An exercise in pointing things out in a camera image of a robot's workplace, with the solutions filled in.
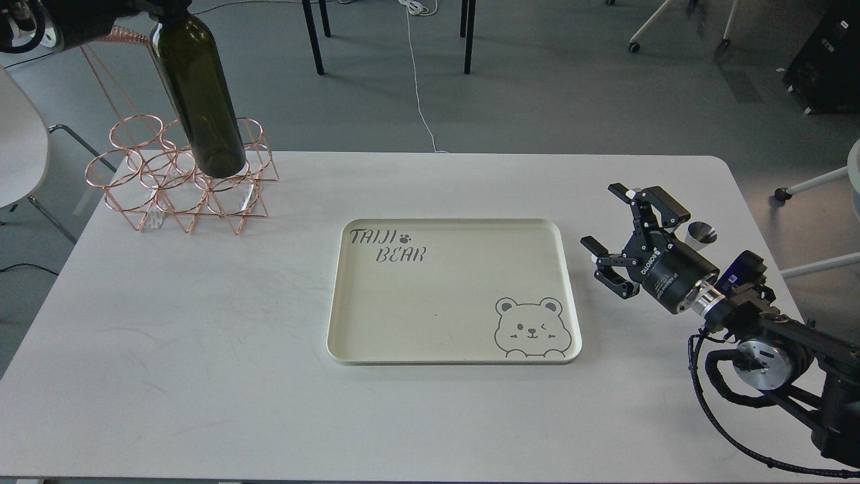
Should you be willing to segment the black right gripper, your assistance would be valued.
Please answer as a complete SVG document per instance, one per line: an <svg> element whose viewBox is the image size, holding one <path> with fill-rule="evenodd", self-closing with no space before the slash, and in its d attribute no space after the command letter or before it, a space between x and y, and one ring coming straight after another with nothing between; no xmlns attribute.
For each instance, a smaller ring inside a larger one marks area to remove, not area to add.
<svg viewBox="0 0 860 484"><path fill-rule="evenodd" d="M690 212L660 186L631 190L614 183L608 190L630 206L634 226L632 242L655 248L642 255L641 265L636 258L611 254L592 236L583 237L580 244L593 255L596 265L594 278L621 299L636 296L642 286L673 315L685 311L697 285L713 283L719 274L718 267L688 245L666 240L675 236L678 226L691 220ZM613 267L633 268L633 281L623 278Z"/></svg>

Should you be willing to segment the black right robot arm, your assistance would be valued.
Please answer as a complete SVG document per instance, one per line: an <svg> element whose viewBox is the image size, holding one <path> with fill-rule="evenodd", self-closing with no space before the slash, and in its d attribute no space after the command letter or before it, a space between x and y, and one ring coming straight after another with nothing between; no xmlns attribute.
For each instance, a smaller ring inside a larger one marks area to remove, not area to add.
<svg viewBox="0 0 860 484"><path fill-rule="evenodd" d="M690 212L663 188L608 189L632 211L632 236L611 253L592 236L580 240L593 256L594 278L623 299L644 289L673 315L694 310L703 327L687 343L692 386L701 410L737 450L764 465L796 474L858 476L858 348L821 333L813 323L784 315L773 305L766 266L744 251L723 273L675 236ZM707 405L698 374L701 345L725 331L728 350L707 353L704 370L713 389L735 405L780 407L811 431L821 456L846 465L843 471L790 465L739 443Z"/></svg>

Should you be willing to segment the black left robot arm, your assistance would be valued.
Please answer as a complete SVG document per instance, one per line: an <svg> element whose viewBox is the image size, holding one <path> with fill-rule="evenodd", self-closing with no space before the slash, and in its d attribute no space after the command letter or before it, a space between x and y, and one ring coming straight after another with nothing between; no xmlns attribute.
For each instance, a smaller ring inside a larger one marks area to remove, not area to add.
<svg viewBox="0 0 860 484"><path fill-rule="evenodd" d="M117 19L147 13L158 22L180 19L190 1L3 1L2 53L37 46L64 52L105 38Z"/></svg>

